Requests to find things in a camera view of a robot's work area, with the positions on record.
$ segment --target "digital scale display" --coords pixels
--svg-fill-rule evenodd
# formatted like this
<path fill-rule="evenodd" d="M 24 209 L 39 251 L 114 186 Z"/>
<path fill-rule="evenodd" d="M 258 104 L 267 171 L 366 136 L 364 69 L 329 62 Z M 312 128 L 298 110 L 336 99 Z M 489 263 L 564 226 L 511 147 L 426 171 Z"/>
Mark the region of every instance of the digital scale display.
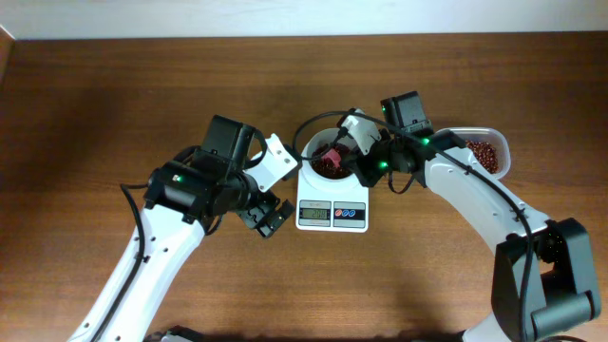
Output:
<path fill-rule="evenodd" d="M 302 208 L 300 217 L 303 219 L 327 219 L 327 209 L 308 209 Z"/>
<path fill-rule="evenodd" d="M 298 214 L 300 226 L 366 228 L 366 205 L 362 202 L 304 199 L 300 201 Z"/>

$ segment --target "white bracket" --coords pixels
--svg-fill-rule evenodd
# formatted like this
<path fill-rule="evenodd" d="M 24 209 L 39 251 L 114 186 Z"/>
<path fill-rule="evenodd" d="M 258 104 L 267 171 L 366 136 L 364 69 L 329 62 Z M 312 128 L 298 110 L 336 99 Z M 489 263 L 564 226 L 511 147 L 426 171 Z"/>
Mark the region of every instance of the white bracket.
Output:
<path fill-rule="evenodd" d="M 363 110 L 359 108 L 354 112 L 365 114 Z M 369 120 L 349 115 L 342 123 L 342 127 L 346 127 L 349 130 L 349 135 L 357 142 L 357 146 L 359 146 L 359 149 L 364 156 L 367 156 L 368 153 L 370 153 L 371 146 L 374 143 L 380 141 L 378 127 Z"/>
<path fill-rule="evenodd" d="M 297 161 L 287 152 L 276 134 L 273 133 L 270 138 L 266 139 L 266 144 L 268 148 L 264 159 L 258 165 L 244 170 L 246 174 L 256 180 L 257 188 L 264 193 L 297 167 Z M 257 153 L 254 159 L 259 156 L 261 156 L 261 152 Z"/>

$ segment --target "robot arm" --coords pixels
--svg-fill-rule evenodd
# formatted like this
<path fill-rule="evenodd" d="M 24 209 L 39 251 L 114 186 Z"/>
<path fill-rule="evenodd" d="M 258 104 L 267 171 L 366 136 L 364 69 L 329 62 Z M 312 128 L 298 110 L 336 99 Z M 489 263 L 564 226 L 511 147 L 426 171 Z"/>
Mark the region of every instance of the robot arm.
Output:
<path fill-rule="evenodd" d="M 578 222 L 572 218 L 551 220 L 490 175 L 462 139 L 449 131 L 433 134 L 416 92 L 386 99 L 381 104 L 388 122 L 383 124 L 392 127 L 395 137 L 381 131 L 381 140 L 366 146 L 369 153 L 345 158 L 341 165 L 350 168 L 361 184 L 368 187 L 387 173 L 410 173 L 413 179 L 454 206 L 495 254 L 493 313 L 465 331 L 460 339 L 539 341 L 599 316 L 601 301 L 591 246 Z M 365 119 L 360 112 L 348 114 Z M 360 138 L 354 137 L 357 142 L 362 141 Z M 525 217 L 531 241 L 518 213 L 502 195 Z M 532 243 L 533 257 L 523 303 L 520 294 L 528 242 Z M 541 274 L 539 259 L 554 263 L 553 270 Z M 525 310 L 524 320 L 521 309 Z"/>
<path fill-rule="evenodd" d="M 288 201 L 276 209 L 280 199 L 269 190 L 289 178 L 299 160 L 273 134 L 261 142 L 264 152 L 247 161 L 255 134 L 260 135 L 251 126 L 215 117 L 200 148 L 178 155 L 152 174 L 140 213 L 143 255 L 136 229 L 69 342 L 142 341 L 178 270 L 205 235 L 214 232 L 216 217 L 221 220 L 228 211 L 235 212 L 250 229 L 269 238 L 292 214 Z M 135 277 L 116 311 L 108 315 L 138 257 L 142 262 Z"/>

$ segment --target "cable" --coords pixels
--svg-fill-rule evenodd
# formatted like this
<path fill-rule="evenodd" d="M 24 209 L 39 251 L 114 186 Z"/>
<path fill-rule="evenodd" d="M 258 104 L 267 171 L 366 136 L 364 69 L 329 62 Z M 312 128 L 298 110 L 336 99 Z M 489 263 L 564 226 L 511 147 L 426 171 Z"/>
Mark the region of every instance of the cable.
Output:
<path fill-rule="evenodd" d="M 202 227 L 202 231 L 205 233 L 205 236 L 208 237 L 212 234 L 214 234 L 217 229 L 219 228 L 219 226 L 221 225 L 221 221 L 224 219 L 224 215 L 220 215 L 218 217 L 218 220 L 216 220 L 216 224 L 214 224 L 214 226 L 211 229 L 207 229 L 207 227 L 203 226 Z"/>
<path fill-rule="evenodd" d="M 587 342 L 583 339 L 572 336 L 551 336 L 543 339 L 542 342 Z"/>
<path fill-rule="evenodd" d="M 403 195 L 406 193 L 406 191 L 408 191 L 408 189 L 411 187 L 411 184 L 414 183 L 415 178 L 413 177 L 413 175 L 409 178 L 408 183 L 406 184 L 406 186 L 403 187 L 403 189 L 401 191 L 395 191 L 395 188 L 392 187 L 392 171 L 389 172 L 389 189 L 390 191 L 392 191 L 393 193 L 397 194 L 397 195 Z"/>
<path fill-rule="evenodd" d="M 252 161 L 246 161 L 244 165 L 245 169 L 250 169 L 254 166 L 257 166 L 264 159 L 264 156 L 266 156 L 266 150 L 268 149 L 268 144 L 266 143 L 266 139 L 264 139 L 264 134 L 259 129 L 256 128 L 256 130 L 254 131 L 254 136 L 256 137 L 257 141 L 259 142 L 259 145 L 262 148 L 262 154 Z"/>
<path fill-rule="evenodd" d="M 313 154 L 311 154 L 310 157 L 304 157 L 304 156 L 302 156 L 297 151 L 297 138 L 299 137 L 300 133 L 302 133 L 302 130 L 304 129 L 304 127 L 306 127 L 310 123 L 313 123 L 313 122 L 315 122 L 315 121 L 317 121 L 319 119 L 327 118 L 327 117 L 334 116 L 334 115 L 345 116 L 345 115 L 350 115 L 350 114 L 351 114 L 350 111 L 336 111 L 336 112 L 329 112 L 329 113 L 319 114 L 319 115 L 317 115 L 317 116 L 315 116 L 313 118 L 310 118 L 307 122 L 303 123 L 296 130 L 296 132 L 294 134 L 294 141 L 293 141 L 293 144 L 292 144 L 292 146 L 294 147 L 294 152 L 297 153 L 300 156 L 300 158 L 302 158 L 303 161 L 313 162 L 313 161 L 320 160 L 321 158 L 323 158 L 323 156 L 325 156 L 326 153 L 330 152 L 330 150 L 337 145 L 337 143 L 338 143 L 338 141 L 340 139 L 346 137 L 346 135 L 348 134 L 349 130 L 346 127 L 340 127 L 340 130 L 338 131 L 338 134 L 335 137 L 335 139 L 333 140 L 333 142 L 330 143 L 323 152 L 319 153 L 318 155 L 316 155 L 314 157 L 313 157 Z"/>
<path fill-rule="evenodd" d="M 295 153 L 298 153 L 297 148 L 295 146 L 295 141 L 296 141 L 299 133 L 302 131 L 302 129 L 304 129 L 304 127 L 306 125 L 313 123 L 317 120 L 328 118 L 331 116 L 345 116 L 345 115 L 353 115 L 354 117 L 366 119 L 375 124 L 380 124 L 380 125 L 386 127 L 389 131 L 393 132 L 394 134 L 398 134 L 402 137 L 408 138 L 409 140 L 411 140 L 415 143 L 418 143 L 420 145 L 425 145 L 425 146 L 431 148 L 435 153 L 446 158 L 450 162 L 453 162 L 458 167 L 466 170 L 467 174 L 471 174 L 471 175 L 477 177 L 480 181 L 483 181 L 490 188 L 492 188 L 492 190 L 494 190 L 497 194 L 499 194 L 499 196 L 501 196 L 506 201 L 506 203 L 513 209 L 513 212 L 515 213 L 517 220 L 519 220 L 523 225 L 523 229 L 525 231 L 525 235 L 527 238 L 527 246 L 526 246 L 526 251 L 525 251 L 525 263 L 523 265 L 522 286 L 520 288 L 520 319 L 521 319 L 520 324 L 521 324 L 521 333 L 522 333 L 521 340 L 522 340 L 522 342 L 526 342 L 527 334 L 525 333 L 525 323 L 526 323 L 525 301 L 527 299 L 527 290 L 528 290 L 528 283 L 529 283 L 529 279 L 530 279 L 530 271 L 532 268 L 532 257 L 534 256 L 534 250 L 532 248 L 533 247 L 532 230 L 530 229 L 530 225 L 528 224 L 527 219 L 523 215 L 523 210 L 521 210 L 515 204 L 515 202 L 513 202 L 513 199 L 511 199 L 500 187 L 498 187 L 496 184 L 494 184 L 491 180 L 487 179 L 484 175 L 482 175 L 479 172 L 477 172 L 476 170 L 474 170 L 470 165 L 465 165 L 464 163 L 462 163 L 462 162 L 458 161 L 457 159 L 453 158 L 452 156 L 448 155 L 448 153 L 437 148 L 436 146 L 434 146 L 431 143 L 428 143 L 428 144 L 422 143 L 420 138 L 418 138 L 408 132 L 403 131 L 400 127 L 398 127 L 396 125 L 383 122 L 381 120 L 378 120 L 376 118 L 373 118 L 371 116 L 361 114 L 361 113 L 356 113 L 356 112 L 351 112 L 351 111 L 331 111 L 331 112 L 322 113 L 322 114 L 319 114 L 319 115 L 316 115 L 316 116 L 310 118 L 308 121 L 303 123 L 295 132 L 295 135 L 294 135 Z"/>
<path fill-rule="evenodd" d="M 145 234 L 143 232 L 142 217 L 140 217 L 140 212 L 137 208 L 137 204 L 135 204 L 133 197 L 131 197 L 131 194 L 129 193 L 129 189 L 144 189 L 147 186 L 148 186 L 147 184 L 140 184 L 140 185 L 121 184 L 121 190 L 123 190 L 123 194 L 126 197 L 126 200 L 129 202 L 129 206 L 131 207 L 131 211 L 133 212 L 133 217 L 135 218 L 135 224 L 137 225 L 137 233 L 139 235 L 138 241 L 140 243 L 140 248 L 139 248 L 137 255 L 135 256 L 135 263 L 133 264 L 133 268 L 131 268 L 131 272 L 129 273 L 128 277 L 124 281 L 124 284 L 123 284 L 121 290 L 116 295 L 116 298 L 114 299 L 114 302 L 112 303 L 112 306 L 110 307 L 108 312 L 105 314 L 105 318 L 102 321 L 102 324 L 100 325 L 99 329 L 95 332 L 95 334 L 93 335 L 93 338 L 91 338 L 91 342 L 97 342 L 102 337 L 102 334 L 104 333 L 105 328 L 107 328 L 107 325 L 112 320 L 114 313 L 116 312 L 118 307 L 121 305 L 121 301 L 123 300 L 123 297 L 126 294 L 126 291 L 129 289 L 129 286 L 131 286 L 133 279 L 137 275 L 137 272 L 139 271 L 140 266 L 142 265 L 143 253 L 145 252 Z"/>

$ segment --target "kitchen scale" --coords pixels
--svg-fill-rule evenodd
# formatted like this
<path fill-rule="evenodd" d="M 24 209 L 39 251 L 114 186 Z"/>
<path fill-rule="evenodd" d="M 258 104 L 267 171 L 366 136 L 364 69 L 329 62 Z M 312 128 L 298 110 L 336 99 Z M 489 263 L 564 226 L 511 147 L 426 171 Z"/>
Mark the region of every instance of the kitchen scale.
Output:
<path fill-rule="evenodd" d="M 338 128 L 317 133 L 304 147 L 302 156 L 331 143 Z M 345 137 L 340 143 L 353 150 L 356 141 Z M 369 226 L 370 191 L 361 186 L 354 174 L 341 180 L 331 180 L 317 174 L 309 161 L 302 161 L 297 178 L 295 226 L 302 230 L 364 233 Z"/>

